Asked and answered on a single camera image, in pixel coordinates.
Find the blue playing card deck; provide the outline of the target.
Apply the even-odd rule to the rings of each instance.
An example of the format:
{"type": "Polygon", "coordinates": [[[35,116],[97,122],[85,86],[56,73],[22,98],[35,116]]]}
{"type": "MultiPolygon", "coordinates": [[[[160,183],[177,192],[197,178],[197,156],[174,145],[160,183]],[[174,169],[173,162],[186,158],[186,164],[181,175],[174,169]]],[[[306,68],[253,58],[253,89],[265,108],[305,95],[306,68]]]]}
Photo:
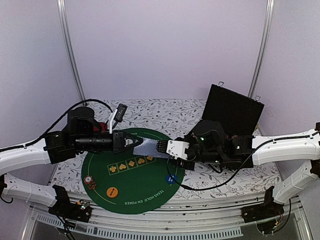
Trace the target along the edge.
{"type": "Polygon", "coordinates": [[[133,148],[134,155],[161,159],[169,158],[170,155],[167,153],[168,140],[138,137],[142,139],[142,143],[133,148]]]}

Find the blue small blind button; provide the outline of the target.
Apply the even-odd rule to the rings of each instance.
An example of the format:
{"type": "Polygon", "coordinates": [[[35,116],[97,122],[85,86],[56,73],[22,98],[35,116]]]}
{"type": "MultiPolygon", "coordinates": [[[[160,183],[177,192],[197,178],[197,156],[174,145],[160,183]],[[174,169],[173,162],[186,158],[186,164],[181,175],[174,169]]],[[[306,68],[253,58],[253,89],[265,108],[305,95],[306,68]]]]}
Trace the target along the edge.
{"type": "Polygon", "coordinates": [[[165,181],[170,185],[175,184],[177,180],[178,178],[175,174],[168,174],[165,178],[165,181]]]}

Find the orange big blind button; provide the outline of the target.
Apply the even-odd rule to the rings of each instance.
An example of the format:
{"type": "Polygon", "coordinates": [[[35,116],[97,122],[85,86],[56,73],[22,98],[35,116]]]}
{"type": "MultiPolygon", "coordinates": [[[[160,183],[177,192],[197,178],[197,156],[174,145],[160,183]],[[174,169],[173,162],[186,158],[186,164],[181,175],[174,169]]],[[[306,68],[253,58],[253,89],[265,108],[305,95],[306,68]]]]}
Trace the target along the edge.
{"type": "Polygon", "coordinates": [[[106,195],[109,197],[109,198],[116,198],[119,194],[119,190],[116,188],[116,187],[109,187],[107,190],[106,190],[106,195]]]}

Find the red topped chip stack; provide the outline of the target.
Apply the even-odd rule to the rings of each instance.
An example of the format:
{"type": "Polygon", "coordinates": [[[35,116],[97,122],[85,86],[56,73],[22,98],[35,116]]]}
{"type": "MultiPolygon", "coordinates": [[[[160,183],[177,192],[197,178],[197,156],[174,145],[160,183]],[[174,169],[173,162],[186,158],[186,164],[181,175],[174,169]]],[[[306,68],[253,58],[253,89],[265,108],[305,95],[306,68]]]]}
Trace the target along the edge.
{"type": "Polygon", "coordinates": [[[89,190],[94,190],[97,186],[94,178],[91,175],[87,175],[84,179],[83,179],[85,185],[87,186],[87,188],[89,190]]]}

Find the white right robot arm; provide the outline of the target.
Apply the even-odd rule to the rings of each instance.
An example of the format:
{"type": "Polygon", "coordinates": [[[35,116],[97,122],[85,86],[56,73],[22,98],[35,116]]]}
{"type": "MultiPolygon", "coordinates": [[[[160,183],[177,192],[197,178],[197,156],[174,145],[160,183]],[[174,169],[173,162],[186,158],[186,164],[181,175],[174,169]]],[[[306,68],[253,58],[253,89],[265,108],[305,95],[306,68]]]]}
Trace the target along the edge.
{"type": "Polygon", "coordinates": [[[283,182],[266,190],[258,213],[269,218],[291,197],[320,178],[320,125],[303,133],[282,136],[228,136],[217,121],[202,120],[184,138],[161,140],[159,153],[168,154],[177,166],[194,169],[196,162],[217,164],[239,172],[269,162],[305,160],[283,182]]]}

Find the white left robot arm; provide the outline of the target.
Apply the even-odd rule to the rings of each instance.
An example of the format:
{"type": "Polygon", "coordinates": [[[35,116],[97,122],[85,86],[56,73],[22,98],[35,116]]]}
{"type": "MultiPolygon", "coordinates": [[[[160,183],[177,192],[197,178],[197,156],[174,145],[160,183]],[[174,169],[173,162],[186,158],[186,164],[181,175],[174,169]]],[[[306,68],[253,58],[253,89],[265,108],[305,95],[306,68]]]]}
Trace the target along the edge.
{"type": "Polygon", "coordinates": [[[83,152],[111,151],[124,153],[143,143],[143,139],[125,131],[113,130],[112,121],[120,122],[126,111],[120,105],[107,125],[95,120],[90,107],[77,107],[67,113],[67,124],[61,131],[49,131],[39,140],[11,146],[0,152],[0,194],[55,208],[63,217],[74,213],[74,205],[64,187],[44,186],[14,179],[9,172],[34,165],[57,164],[83,152]]]}

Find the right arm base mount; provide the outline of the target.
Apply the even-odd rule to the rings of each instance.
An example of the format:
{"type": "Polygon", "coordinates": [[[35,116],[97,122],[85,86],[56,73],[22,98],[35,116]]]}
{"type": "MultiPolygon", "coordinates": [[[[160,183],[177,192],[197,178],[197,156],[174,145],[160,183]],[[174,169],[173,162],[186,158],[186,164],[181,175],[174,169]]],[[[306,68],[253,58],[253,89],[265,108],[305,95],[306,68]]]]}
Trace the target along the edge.
{"type": "MultiPolygon", "coordinates": [[[[274,186],[268,188],[264,193],[262,203],[245,206],[241,208],[241,217],[245,223],[251,223],[269,218],[279,217],[284,213],[284,204],[276,203],[273,197],[274,186]]],[[[274,234],[279,225],[279,220],[272,220],[257,224],[257,229],[263,235],[274,234]]]]}

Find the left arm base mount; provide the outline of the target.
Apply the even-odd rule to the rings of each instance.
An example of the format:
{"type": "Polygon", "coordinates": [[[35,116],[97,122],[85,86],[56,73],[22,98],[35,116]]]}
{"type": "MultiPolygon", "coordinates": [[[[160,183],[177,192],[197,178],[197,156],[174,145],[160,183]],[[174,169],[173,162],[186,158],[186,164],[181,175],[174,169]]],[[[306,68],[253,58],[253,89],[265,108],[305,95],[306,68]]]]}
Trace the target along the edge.
{"type": "Polygon", "coordinates": [[[77,203],[72,203],[64,187],[58,185],[52,187],[55,190],[56,202],[48,208],[50,214],[84,223],[89,222],[93,210],[89,202],[81,199],[77,203]]]}

